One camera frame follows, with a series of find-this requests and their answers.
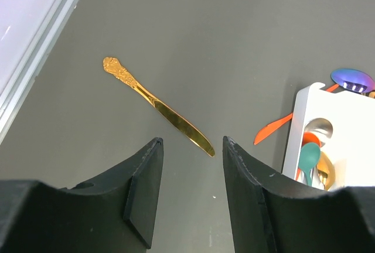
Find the teal plastic spoon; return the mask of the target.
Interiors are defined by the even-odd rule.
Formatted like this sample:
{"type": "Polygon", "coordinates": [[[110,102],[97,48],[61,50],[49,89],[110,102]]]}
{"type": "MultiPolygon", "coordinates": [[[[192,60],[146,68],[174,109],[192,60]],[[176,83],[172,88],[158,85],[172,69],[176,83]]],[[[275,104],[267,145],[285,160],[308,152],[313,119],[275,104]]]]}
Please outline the teal plastic spoon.
{"type": "Polygon", "coordinates": [[[300,151],[298,167],[304,173],[308,186],[312,186],[310,172],[316,167],[321,155],[320,146],[316,143],[306,143],[300,151]]]}

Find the gold metal spoon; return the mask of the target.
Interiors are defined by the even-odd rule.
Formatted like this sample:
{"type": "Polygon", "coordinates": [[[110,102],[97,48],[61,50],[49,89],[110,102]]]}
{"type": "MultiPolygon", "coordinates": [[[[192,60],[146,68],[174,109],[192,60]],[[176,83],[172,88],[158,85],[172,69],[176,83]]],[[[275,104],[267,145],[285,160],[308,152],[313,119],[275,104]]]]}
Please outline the gold metal spoon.
{"type": "Polygon", "coordinates": [[[323,184],[324,190],[329,190],[336,181],[336,172],[333,163],[325,152],[321,152],[319,162],[316,165],[318,177],[323,184]]]}

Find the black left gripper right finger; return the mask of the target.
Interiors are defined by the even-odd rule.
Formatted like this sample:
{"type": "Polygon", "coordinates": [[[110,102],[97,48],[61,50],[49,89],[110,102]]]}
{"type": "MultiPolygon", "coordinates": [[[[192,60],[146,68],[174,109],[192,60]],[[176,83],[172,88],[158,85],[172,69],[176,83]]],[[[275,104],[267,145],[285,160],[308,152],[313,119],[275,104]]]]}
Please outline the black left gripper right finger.
{"type": "Polygon", "coordinates": [[[223,138],[236,252],[373,252],[374,188],[326,192],[294,181],[223,138]]]}

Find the gold metal knife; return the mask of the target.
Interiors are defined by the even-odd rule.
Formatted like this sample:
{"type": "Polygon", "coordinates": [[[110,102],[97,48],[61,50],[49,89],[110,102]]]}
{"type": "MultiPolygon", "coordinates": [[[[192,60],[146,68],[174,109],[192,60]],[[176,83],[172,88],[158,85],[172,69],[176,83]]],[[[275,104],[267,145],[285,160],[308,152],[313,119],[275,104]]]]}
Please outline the gold metal knife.
{"type": "Polygon", "coordinates": [[[183,133],[195,145],[202,149],[210,157],[214,157],[216,152],[213,145],[203,133],[191,124],[186,118],[171,109],[159,98],[150,93],[136,78],[120,63],[115,57],[105,57],[103,59],[103,69],[112,74],[116,79],[128,85],[138,94],[143,96],[168,122],[178,131],[183,133]]]}

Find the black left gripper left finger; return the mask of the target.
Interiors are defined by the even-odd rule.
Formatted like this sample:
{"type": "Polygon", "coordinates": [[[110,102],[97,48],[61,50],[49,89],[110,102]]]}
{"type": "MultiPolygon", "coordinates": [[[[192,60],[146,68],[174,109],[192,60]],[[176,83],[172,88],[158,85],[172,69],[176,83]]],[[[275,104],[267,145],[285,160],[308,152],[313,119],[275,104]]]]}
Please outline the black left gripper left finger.
{"type": "Polygon", "coordinates": [[[2,252],[145,252],[152,246],[163,140],[75,187],[1,181],[2,252]]]}

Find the white divided utensil tray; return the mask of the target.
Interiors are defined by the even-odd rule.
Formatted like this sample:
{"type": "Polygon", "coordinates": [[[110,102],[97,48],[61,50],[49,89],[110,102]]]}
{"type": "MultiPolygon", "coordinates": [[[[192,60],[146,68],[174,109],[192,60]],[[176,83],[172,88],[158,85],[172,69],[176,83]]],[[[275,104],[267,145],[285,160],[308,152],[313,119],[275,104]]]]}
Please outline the white divided utensil tray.
{"type": "Polygon", "coordinates": [[[329,93],[324,83],[298,91],[294,104],[282,174],[296,178],[305,128],[314,120],[321,151],[335,167],[331,190],[347,186],[374,186],[374,99],[350,91],[329,93]]]}

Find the orange plastic knife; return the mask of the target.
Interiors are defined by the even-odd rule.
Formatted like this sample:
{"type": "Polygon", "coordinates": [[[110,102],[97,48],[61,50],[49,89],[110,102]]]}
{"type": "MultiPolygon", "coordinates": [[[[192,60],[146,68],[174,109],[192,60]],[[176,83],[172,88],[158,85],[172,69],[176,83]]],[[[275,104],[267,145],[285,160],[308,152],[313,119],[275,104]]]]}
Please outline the orange plastic knife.
{"type": "Polygon", "coordinates": [[[318,91],[326,91],[326,92],[331,93],[339,87],[337,84],[334,84],[334,85],[332,85],[332,86],[330,86],[326,89],[322,89],[324,86],[325,86],[324,83],[315,82],[315,83],[311,84],[310,86],[307,86],[307,87],[299,90],[296,94],[296,99],[295,99],[295,102],[294,102],[293,111],[290,114],[288,114],[287,116],[285,116],[283,118],[280,118],[276,121],[273,121],[273,122],[267,124],[262,129],[260,129],[258,131],[258,133],[256,134],[255,138],[254,138],[253,144],[258,145],[260,142],[262,142],[264,139],[269,137],[271,134],[273,134],[276,130],[281,128],[288,121],[293,119],[294,112],[300,110],[301,105],[299,105],[299,99],[301,98],[304,101],[306,99],[305,95],[309,93],[310,89],[318,90],[318,91]]]}

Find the orange plastic spoon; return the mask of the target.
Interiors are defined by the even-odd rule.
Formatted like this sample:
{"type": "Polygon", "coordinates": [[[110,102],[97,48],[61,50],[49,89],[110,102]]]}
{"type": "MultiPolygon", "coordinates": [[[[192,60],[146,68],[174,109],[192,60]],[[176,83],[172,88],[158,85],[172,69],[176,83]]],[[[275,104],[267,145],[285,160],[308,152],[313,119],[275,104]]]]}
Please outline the orange plastic spoon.
{"type": "Polygon", "coordinates": [[[318,164],[321,156],[321,143],[316,135],[310,132],[304,133],[302,138],[302,147],[299,154],[298,169],[296,179],[299,178],[301,172],[308,186],[312,186],[312,178],[310,172],[318,164]]]}

